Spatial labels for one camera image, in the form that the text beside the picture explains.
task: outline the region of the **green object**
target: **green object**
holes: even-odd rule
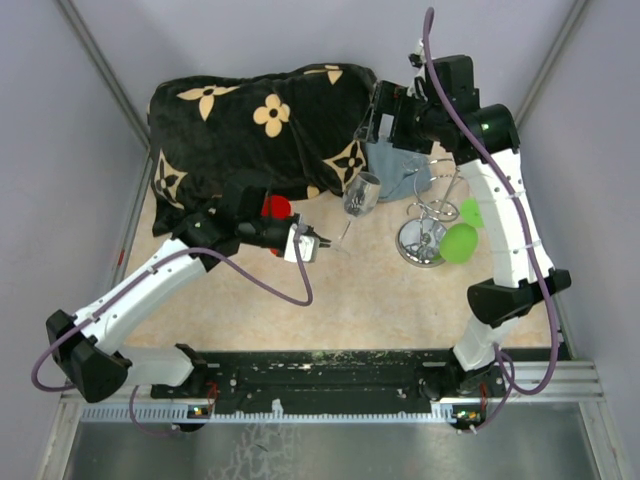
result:
[[[440,241],[440,255],[447,262],[468,262],[478,246],[478,232],[467,223],[454,225]]]
[[[460,205],[460,216],[472,227],[484,227],[482,215],[480,214],[480,207],[478,206],[476,199],[473,197],[469,197],[462,202],[462,205]]]

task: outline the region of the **black cloth with flower pattern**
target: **black cloth with flower pattern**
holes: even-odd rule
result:
[[[353,133],[376,81],[350,64],[314,64],[255,78],[197,76],[160,85],[148,122],[155,160],[153,234],[211,205],[226,179],[257,169],[273,193],[302,200],[341,195],[366,169]]]

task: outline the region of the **gray panel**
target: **gray panel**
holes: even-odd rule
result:
[[[407,84],[407,54],[436,9],[433,53],[466,53],[483,101],[517,109],[573,0],[75,0],[142,114],[155,87],[194,74],[253,76],[353,62]]]
[[[541,235],[574,278],[562,296],[574,347],[595,360],[640,476],[638,18],[637,1],[593,2],[522,137]]]
[[[149,438],[80,424],[65,480],[598,478],[576,405],[509,405],[479,434],[447,425],[207,425]]]
[[[1,9],[0,462],[27,479],[58,400],[29,381],[44,322],[106,287],[144,151],[53,2]]]

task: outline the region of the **round metal base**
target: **round metal base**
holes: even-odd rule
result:
[[[402,258],[416,267],[437,267],[444,263],[440,241],[447,228],[433,218],[414,218],[405,223],[396,236],[396,247]]]

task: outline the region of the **gray floor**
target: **gray floor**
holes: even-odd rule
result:
[[[447,425],[208,425],[156,439],[83,423],[71,479],[599,478],[577,405],[509,405],[478,436]]]

